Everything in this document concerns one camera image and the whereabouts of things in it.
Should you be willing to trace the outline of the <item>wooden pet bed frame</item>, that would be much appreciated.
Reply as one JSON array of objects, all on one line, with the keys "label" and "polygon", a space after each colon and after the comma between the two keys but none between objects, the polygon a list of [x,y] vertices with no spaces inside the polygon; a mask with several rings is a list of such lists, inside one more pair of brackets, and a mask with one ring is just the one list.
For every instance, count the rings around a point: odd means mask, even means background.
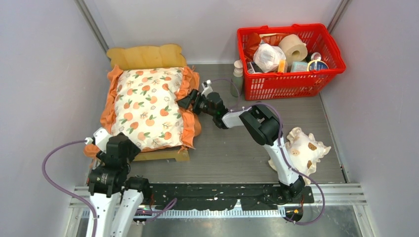
[{"label": "wooden pet bed frame", "polygon": [[[143,45],[130,48],[114,47],[107,50],[111,66],[118,65],[123,70],[151,69],[163,67],[184,67],[187,65],[181,54],[182,48],[177,44],[161,46]],[[177,162],[189,161],[187,150],[167,148],[152,152],[139,153],[134,161],[175,159]]]}]

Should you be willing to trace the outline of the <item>cream frilled small pillow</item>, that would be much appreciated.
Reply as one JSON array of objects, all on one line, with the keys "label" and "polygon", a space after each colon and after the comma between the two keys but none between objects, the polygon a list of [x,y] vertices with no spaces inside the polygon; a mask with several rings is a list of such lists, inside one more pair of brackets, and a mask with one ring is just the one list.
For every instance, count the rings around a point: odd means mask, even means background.
[{"label": "cream frilled small pillow", "polygon": [[316,141],[312,133],[305,134],[300,127],[295,127],[284,139],[274,141],[272,146],[264,145],[268,152],[269,165],[277,172],[279,182],[290,186],[295,183],[299,175],[305,185],[312,181],[308,176],[316,172],[316,165],[320,159],[327,155],[331,149],[323,142]]}]

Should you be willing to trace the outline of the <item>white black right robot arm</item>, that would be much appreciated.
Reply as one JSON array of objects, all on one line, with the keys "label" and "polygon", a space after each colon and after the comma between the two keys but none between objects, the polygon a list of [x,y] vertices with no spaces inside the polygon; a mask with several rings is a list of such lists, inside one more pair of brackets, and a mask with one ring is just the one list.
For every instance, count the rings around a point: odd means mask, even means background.
[{"label": "white black right robot arm", "polygon": [[280,195],[287,202],[296,202],[305,187],[304,179],[295,168],[285,148],[283,124],[269,105],[256,103],[248,108],[232,111],[225,107],[217,92],[204,95],[193,89],[177,101],[179,107],[191,109],[196,115],[212,116],[214,124],[221,129],[244,126],[252,139],[269,154],[276,167]]}]

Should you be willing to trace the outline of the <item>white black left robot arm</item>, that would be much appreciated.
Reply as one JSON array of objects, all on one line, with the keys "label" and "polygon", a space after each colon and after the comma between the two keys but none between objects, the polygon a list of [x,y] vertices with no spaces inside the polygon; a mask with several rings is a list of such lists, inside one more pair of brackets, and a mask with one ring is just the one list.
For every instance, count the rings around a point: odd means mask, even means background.
[{"label": "white black left robot arm", "polygon": [[148,179],[128,177],[130,163],[141,152],[122,132],[112,136],[104,128],[93,134],[102,162],[89,175],[90,211],[86,236],[125,237],[140,204],[151,200]]}]

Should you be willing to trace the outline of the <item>orange fruit print cushion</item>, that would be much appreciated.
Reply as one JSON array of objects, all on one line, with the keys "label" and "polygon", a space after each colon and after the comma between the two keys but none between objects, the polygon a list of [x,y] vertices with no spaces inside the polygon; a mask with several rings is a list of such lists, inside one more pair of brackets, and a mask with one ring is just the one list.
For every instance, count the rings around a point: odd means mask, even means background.
[{"label": "orange fruit print cushion", "polygon": [[198,89],[200,76],[189,67],[122,70],[115,66],[100,124],[109,134],[123,133],[142,152],[193,148],[201,131],[197,115],[177,101]]}]

